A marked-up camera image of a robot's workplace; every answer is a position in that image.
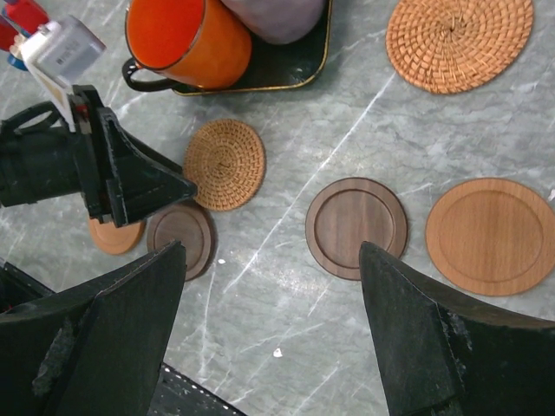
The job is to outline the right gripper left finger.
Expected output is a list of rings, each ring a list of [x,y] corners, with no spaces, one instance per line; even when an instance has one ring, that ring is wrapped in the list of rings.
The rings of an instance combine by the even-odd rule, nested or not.
[[[2,296],[2,414],[146,414],[185,274],[170,243],[57,294]]]

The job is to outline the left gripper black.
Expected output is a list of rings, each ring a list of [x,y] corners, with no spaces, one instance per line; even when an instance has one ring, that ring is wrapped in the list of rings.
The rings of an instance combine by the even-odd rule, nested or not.
[[[1,206],[80,193],[88,215],[118,227],[197,195],[182,168],[127,132],[92,86],[75,86],[72,133],[44,101],[1,121]]]

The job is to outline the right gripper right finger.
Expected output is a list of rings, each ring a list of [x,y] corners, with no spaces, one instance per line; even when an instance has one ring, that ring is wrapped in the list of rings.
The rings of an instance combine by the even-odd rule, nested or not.
[[[465,295],[375,244],[362,295],[391,415],[552,415],[554,323]]]

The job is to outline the woven rattan coaster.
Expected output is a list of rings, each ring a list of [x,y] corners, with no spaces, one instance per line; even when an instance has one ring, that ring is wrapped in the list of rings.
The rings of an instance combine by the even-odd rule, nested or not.
[[[231,211],[248,203],[263,183],[264,144],[257,132],[239,120],[212,120],[191,138],[185,152],[184,176],[198,187],[194,198],[211,211]]]
[[[531,0],[400,1],[385,45],[395,71],[433,94],[484,85],[525,47],[534,18]]]

